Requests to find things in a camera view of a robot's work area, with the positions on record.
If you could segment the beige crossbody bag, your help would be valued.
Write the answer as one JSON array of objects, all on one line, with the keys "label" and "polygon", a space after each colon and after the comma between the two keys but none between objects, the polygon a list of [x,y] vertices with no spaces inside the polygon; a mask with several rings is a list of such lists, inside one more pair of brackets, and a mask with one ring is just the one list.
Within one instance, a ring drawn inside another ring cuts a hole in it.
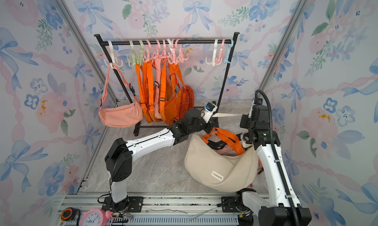
[{"label": "beige crossbody bag", "polygon": [[[216,135],[209,138],[218,142]],[[190,176],[204,186],[220,192],[237,192],[252,184],[258,174],[258,154],[254,147],[238,156],[223,156],[194,134],[184,159]]]}]

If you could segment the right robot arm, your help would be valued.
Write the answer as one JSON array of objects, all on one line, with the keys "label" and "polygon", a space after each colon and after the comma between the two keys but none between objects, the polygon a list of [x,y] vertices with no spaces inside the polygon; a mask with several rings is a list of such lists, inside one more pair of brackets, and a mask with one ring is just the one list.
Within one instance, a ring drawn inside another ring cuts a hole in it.
[{"label": "right robot arm", "polygon": [[284,167],[281,142],[273,130],[271,109],[253,105],[243,115],[240,126],[248,130],[249,141],[262,162],[269,198],[255,192],[241,191],[241,205],[258,216],[261,226],[307,226],[312,216],[295,193]]}]

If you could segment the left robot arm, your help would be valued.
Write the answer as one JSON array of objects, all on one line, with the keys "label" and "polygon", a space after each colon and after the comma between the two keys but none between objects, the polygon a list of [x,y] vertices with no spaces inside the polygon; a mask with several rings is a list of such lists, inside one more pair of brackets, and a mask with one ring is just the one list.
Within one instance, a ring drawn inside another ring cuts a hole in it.
[{"label": "left robot arm", "polygon": [[116,139],[104,158],[110,175],[110,191],[101,203],[105,211],[124,213],[129,210],[132,201],[128,197],[127,178],[132,173],[133,161],[161,148],[181,143],[191,134],[204,130],[210,133],[218,127],[218,119],[213,117],[218,107],[208,103],[203,110],[190,109],[183,118],[168,125],[155,134],[125,141]]}]

